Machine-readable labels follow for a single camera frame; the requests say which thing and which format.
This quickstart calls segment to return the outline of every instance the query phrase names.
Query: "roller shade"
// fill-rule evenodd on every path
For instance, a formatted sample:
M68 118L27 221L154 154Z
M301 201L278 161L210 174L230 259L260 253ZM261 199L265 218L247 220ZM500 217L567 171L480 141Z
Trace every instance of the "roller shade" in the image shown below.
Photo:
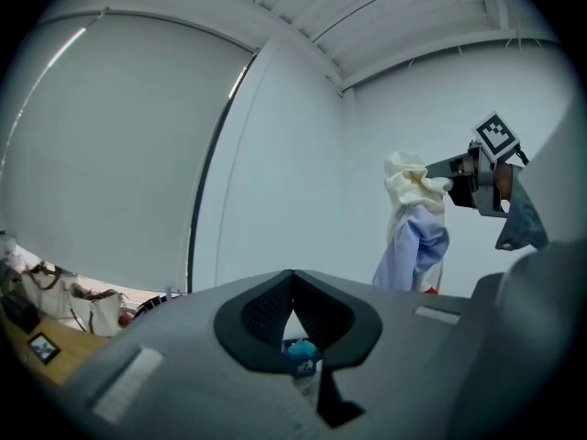
M31 32L1 92L3 148L22 93L92 19ZM19 120L0 183L7 231L87 277L185 288L205 152L249 58L176 23L121 15L95 21L47 71Z

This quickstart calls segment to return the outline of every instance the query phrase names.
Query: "white ceiling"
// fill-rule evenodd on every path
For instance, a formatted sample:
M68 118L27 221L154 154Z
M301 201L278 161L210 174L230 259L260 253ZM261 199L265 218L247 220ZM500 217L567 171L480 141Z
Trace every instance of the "white ceiling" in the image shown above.
M299 31L347 88L436 50L483 40L556 40L527 0L247 0Z

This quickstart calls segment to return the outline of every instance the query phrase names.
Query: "wooden table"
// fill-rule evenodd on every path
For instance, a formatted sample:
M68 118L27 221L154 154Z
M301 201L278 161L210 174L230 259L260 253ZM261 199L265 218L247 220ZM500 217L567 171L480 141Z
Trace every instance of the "wooden table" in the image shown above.
M40 323L30 334L25 333L6 318L2 309L0 309L0 323L21 362L58 385L62 385L87 358L108 342L108 337L71 329L47 315L40 316ZM43 364L28 346L28 341L38 333L43 333L61 349L61 352L47 365Z

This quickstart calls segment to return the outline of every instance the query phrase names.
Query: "bag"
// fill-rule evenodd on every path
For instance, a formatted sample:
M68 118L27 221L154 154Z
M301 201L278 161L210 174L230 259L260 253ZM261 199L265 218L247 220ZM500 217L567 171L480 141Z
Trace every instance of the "bag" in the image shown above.
M122 306L122 293L106 290L90 293L77 283L67 291L71 315L80 327L97 336L115 336L122 329L118 323Z
M70 307L65 294L65 281L61 274L46 274L26 270L21 274L21 280L27 298L43 313L51 318L71 318Z

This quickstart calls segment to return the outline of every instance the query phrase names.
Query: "robotic arm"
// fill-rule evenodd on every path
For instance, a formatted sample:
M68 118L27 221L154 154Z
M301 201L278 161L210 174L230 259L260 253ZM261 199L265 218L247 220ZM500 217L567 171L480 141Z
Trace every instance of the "robotic arm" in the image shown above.
M455 205L477 209L481 215L507 217L501 206L501 193L493 175L498 163L516 154L526 165L520 140L503 119L493 112L473 128L475 140L466 153L427 166L428 177L451 178L449 192Z

